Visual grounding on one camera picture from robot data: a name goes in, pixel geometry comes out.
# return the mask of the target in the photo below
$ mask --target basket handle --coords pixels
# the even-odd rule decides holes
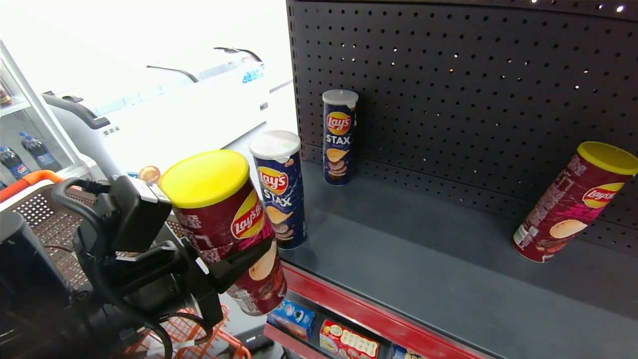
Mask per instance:
[[[12,183],[9,187],[0,191],[0,203],[5,202],[7,199],[13,197],[14,195],[20,193],[24,189],[35,185],[37,182],[49,180],[53,183],[58,183],[63,180],[62,177],[58,176],[55,172],[50,171],[48,169],[35,171],[27,174],[26,176],[19,179],[17,182]]]

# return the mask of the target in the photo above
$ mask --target yellow lid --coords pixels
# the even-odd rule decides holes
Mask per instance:
[[[638,173],[638,158],[610,144],[587,141],[578,146],[578,154],[605,171],[634,175]]]
[[[234,195],[248,180],[250,167],[238,152],[203,152],[174,164],[159,188],[178,208],[201,208]]]

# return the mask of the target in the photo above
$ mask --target refrigerator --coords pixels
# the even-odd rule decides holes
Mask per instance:
[[[0,40],[0,146],[12,149],[31,171],[38,171],[38,162],[21,145],[20,132],[27,132],[46,145],[49,153],[61,164],[57,173],[64,177],[106,177],[97,163],[81,153],[68,137],[43,97],[29,85],[13,60],[6,44]],[[3,165],[0,178],[11,185],[16,179]]]
[[[107,177],[157,182],[183,158],[221,149],[267,120],[266,70],[250,50],[204,47],[44,97]]]

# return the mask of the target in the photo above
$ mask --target red shelf edge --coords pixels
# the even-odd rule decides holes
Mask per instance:
[[[289,334],[282,332],[280,329],[272,326],[268,323],[263,328],[263,334],[272,339],[273,341],[281,344],[284,348],[288,348],[296,355],[302,356],[305,359],[326,359],[327,357],[321,352],[313,349],[299,340],[291,337]]]
[[[283,263],[283,268],[290,290],[427,358],[491,358],[288,263]]]

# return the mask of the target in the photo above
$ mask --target red chip can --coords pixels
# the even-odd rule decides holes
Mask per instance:
[[[286,294],[286,280],[246,158],[227,150],[200,153],[169,168],[158,185],[205,264],[261,241],[272,242],[271,249],[227,293],[251,316],[275,309]]]
[[[583,142],[523,224],[514,248],[546,262],[585,229],[623,185],[638,173],[638,158],[601,142]]]

